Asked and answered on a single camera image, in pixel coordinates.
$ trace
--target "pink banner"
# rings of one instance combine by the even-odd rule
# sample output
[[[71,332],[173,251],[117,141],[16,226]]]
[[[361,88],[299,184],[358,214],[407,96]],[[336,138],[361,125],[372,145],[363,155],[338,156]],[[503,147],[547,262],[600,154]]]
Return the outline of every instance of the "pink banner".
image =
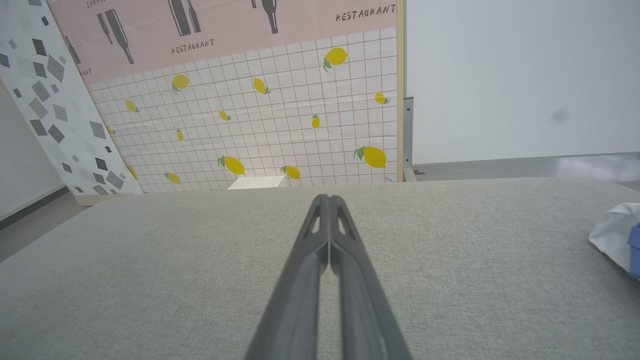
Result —
[[[59,0],[51,10],[86,84],[396,25],[393,0]]]

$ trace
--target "yellow lemon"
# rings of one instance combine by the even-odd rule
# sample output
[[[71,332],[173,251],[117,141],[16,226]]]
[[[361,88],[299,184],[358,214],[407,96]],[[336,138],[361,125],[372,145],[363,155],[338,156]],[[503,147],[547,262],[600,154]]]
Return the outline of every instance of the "yellow lemon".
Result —
[[[387,99],[381,92],[376,92],[376,101],[378,104],[384,105],[389,102],[389,99]]]
[[[271,92],[271,89],[268,88],[263,82],[262,80],[258,79],[258,78],[254,78],[253,79],[253,87],[258,90],[258,92],[260,94],[268,94]]]
[[[140,112],[140,109],[138,109],[138,107],[133,103],[133,101],[125,100],[124,104],[127,106],[127,109],[129,109],[130,111],[133,111],[135,113]]]
[[[314,114],[314,119],[311,120],[311,126],[313,126],[314,128],[320,126],[320,118],[318,117],[318,115]]]
[[[232,158],[231,156],[222,156],[218,159],[218,165],[222,167],[226,166],[227,169],[234,174],[244,175],[244,165],[242,165],[238,159]]]
[[[176,183],[176,184],[182,184],[182,181],[180,181],[180,178],[178,177],[178,175],[172,173],[172,172],[167,172],[164,174],[164,177],[166,177],[167,179],[171,180],[171,182]]]
[[[225,113],[224,111],[219,111],[218,115],[220,115],[220,118],[222,120],[225,120],[225,121],[231,120],[231,117],[229,115],[227,115],[227,113]]]
[[[289,175],[292,179],[300,180],[300,172],[298,171],[297,168],[288,167],[285,165],[280,168],[280,171],[287,173],[287,175]]]
[[[364,156],[364,160],[367,164],[371,165],[371,167],[387,167],[387,155],[377,147],[363,146],[353,152],[354,158],[356,157],[356,154],[358,154],[360,160],[362,160],[362,157]]]
[[[329,70],[327,69],[332,69],[331,65],[336,66],[344,63],[347,60],[347,56],[349,54],[341,47],[331,49],[324,57],[324,71],[328,72]]]
[[[176,75],[173,78],[171,85],[173,87],[173,92],[177,94],[180,89],[186,89],[187,86],[189,86],[189,79],[182,74]]]
[[[135,171],[135,170],[133,170],[133,168],[132,168],[132,167],[130,167],[129,165],[127,165],[127,168],[129,169],[129,172],[131,173],[131,175],[133,175],[133,178],[134,178],[135,180],[138,180],[138,175],[136,174],[136,171]]]

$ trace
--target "white cloth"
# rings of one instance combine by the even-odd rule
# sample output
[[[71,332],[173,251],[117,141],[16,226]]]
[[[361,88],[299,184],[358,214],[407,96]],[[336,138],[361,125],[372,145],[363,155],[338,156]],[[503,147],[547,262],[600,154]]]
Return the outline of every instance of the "white cloth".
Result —
[[[629,271],[631,246],[627,245],[631,228],[640,222],[640,204],[624,203],[615,206],[594,226],[589,241],[620,267]]]

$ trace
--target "gray table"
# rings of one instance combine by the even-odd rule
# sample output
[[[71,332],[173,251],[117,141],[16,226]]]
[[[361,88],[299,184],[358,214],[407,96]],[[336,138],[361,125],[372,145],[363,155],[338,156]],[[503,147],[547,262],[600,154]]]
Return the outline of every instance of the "gray table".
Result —
[[[318,193],[345,198],[415,359],[640,356],[640,282],[587,236],[640,192],[571,179],[168,193],[0,263],[1,359],[240,359]],[[319,358],[339,359],[337,278]]]

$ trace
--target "wine bottle illustration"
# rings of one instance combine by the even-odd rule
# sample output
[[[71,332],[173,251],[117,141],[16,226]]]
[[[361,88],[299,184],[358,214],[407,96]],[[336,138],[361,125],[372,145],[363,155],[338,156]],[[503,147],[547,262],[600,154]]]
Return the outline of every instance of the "wine bottle illustration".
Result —
[[[69,52],[71,53],[71,57],[74,59],[76,65],[80,63],[80,58],[78,57],[78,53],[74,49],[74,46],[71,45],[71,41],[69,41],[69,37],[65,37],[67,39],[67,47],[69,48]]]
[[[102,16],[102,13],[98,14],[98,21],[100,22],[100,27],[102,28],[102,31],[104,32],[105,35],[107,35],[107,38],[109,39],[109,42],[111,43],[111,45],[113,45],[113,41],[111,40],[111,33],[109,32],[109,27],[107,27],[107,23],[104,21],[104,17]]]
[[[129,41],[127,40],[127,35],[124,33],[124,28],[120,23],[118,14],[114,9],[107,10],[104,14],[107,17],[107,21],[109,22],[109,26],[111,26],[111,31],[113,32],[113,36],[116,38],[118,45],[120,45],[122,50],[124,50],[124,54],[127,56],[129,63],[133,64],[133,57],[129,50]]]
[[[194,10],[193,6],[191,5],[191,0],[187,0],[187,3],[189,4],[189,17],[191,18],[191,25],[193,26],[193,32],[199,33],[200,22],[198,21],[198,15],[196,14],[196,10]]]
[[[169,0],[169,7],[171,8],[171,14],[173,15],[173,21],[175,21],[175,26],[178,28],[178,34],[180,36],[191,34],[191,29],[189,29],[189,22],[187,21],[187,14],[184,12],[184,7],[182,6],[181,0]]]
[[[271,33],[278,33],[278,22],[276,21],[276,0],[262,0],[262,7],[269,15],[269,23],[271,24]]]

